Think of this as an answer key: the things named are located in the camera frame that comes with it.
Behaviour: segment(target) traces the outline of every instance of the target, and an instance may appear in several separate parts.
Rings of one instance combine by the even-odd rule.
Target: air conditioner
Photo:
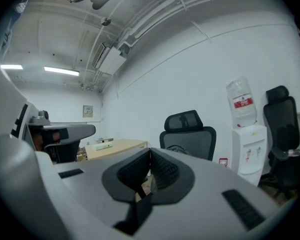
[[[121,51],[112,47],[103,59],[99,70],[103,73],[113,75],[121,65],[127,60],[121,56]]]
[[[93,58],[92,67],[94,67],[95,69],[100,68],[101,63],[104,61],[107,54],[110,52],[110,49],[111,45],[109,43],[101,43]]]

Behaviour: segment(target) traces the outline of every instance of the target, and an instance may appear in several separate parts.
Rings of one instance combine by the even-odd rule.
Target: tube light
[[[62,74],[67,74],[67,75],[72,75],[72,76],[79,76],[79,71],[75,70],[69,70],[69,69],[61,69],[61,68],[55,68],[55,67],[44,67],[45,71],[49,72],[55,72],[55,73],[62,73]]]
[[[0,65],[3,70],[23,70],[21,65]]]

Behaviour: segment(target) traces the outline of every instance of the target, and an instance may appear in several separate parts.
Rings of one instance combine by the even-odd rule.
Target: wall sign
[[[94,117],[94,106],[83,106],[83,117],[84,118],[93,118]]]

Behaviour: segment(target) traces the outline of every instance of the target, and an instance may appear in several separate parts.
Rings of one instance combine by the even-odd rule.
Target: ceiling light
[[[21,65],[0,65],[3,70],[23,70]]]
[[[49,71],[49,72],[68,74],[68,75],[77,76],[77,77],[79,76],[79,71],[75,71],[75,70],[61,69],[61,68],[48,67],[48,66],[45,66],[44,70]]]

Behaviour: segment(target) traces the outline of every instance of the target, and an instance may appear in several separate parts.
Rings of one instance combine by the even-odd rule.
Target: black chair
[[[204,126],[195,110],[170,115],[160,134],[160,147],[212,161],[216,146],[215,129]]]
[[[266,96],[268,104],[263,107],[263,113],[273,142],[268,158],[270,175],[276,182],[261,181],[260,185],[277,188],[275,198],[283,192],[290,199],[290,190],[300,189],[300,156],[289,157],[287,153],[300,144],[296,102],[283,85],[266,91]]]

